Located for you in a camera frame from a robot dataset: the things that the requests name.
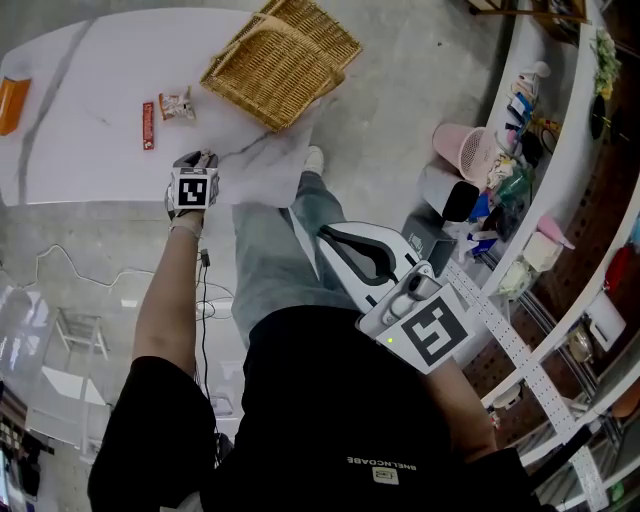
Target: black t-shirt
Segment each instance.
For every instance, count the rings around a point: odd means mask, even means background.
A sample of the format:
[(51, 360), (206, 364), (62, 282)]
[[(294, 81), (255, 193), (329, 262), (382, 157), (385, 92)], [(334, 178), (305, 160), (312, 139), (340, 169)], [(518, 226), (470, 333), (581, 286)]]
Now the black t-shirt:
[(360, 333), (357, 317), (303, 306), (253, 329), (245, 416), (215, 470), (215, 417), (200, 389), (163, 359), (136, 359), (91, 472), (93, 510), (156, 512), (193, 492), (205, 512), (254, 501), (537, 509), (515, 450), (464, 464), (415, 371)]

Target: leg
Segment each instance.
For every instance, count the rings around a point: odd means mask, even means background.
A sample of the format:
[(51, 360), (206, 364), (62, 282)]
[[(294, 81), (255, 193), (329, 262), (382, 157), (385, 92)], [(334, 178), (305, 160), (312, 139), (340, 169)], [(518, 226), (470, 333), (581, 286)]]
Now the leg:
[(316, 254), (316, 268), (320, 283), (324, 288), (345, 293), (335, 272), (326, 264), (318, 251), (316, 242), (316, 234), (322, 226), (345, 222), (344, 213), (338, 200), (327, 190), (322, 181), (321, 174), (324, 166), (322, 152), (315, 146), (309, 149), (305, 171), (300, 178), (298, 194), (291, 205), (291, 210), (311, 239)]
[(344, 294), (323, 289), (287, 221), (276, 208), (233, 207), (238, 285), (232, 313), (245, 345), (260, 320), (280, 309), (315, 305), (355, 309)]

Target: pink object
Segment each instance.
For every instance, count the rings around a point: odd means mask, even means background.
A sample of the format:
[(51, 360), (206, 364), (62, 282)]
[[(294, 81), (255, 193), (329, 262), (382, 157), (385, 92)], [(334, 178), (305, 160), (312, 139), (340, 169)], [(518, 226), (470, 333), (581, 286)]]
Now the pink object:
[(433, 134), (433, 147), (480, 192), (487, 188), (487, 174), (496, 158), (496, 142), (485, 128), (441, 124)]
[(564, 233), (558, 224), (556, 224), (556, 221), (549, 215), (543, 215), (540, 217), (540, 220), (538, 221), (538, 231), (554, 242), (564, 245), (567, 249), (573, 250), (576, 248), (575, 245), (566, 239)]
[(446, 158), (451, 165), (458, 167), (460, 148), (469, 134), (473, 131), (470, 126), (444, 123), (433, 133), (433, 149)]

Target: white sneaker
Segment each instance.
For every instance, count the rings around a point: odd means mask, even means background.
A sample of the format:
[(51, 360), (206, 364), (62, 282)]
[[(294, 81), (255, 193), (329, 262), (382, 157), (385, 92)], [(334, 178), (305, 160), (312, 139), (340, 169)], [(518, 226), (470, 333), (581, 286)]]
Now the white sneaker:
[(309, 146), (307, 159), (304, 161), (304, 170), (315, 172), (322, 176), (324, 171), (324, 155), (318, 146)]

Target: pink wastebasket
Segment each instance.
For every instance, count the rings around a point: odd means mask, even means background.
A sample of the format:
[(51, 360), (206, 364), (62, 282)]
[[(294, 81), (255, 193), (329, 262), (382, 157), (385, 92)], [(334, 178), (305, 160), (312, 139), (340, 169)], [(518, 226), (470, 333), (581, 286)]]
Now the pink wastebasket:
[(462, 177), (480, 191), (487, 186), (487, 174), (496, 158), (495, 138), (486, 128), (445, 123), (433, 134), (433, 147)]
[(460, 169), (460, 149), (473, 131), (470, 126), (444, 123), (433, 132), (433, 149), (446, 158), (456, 169)]

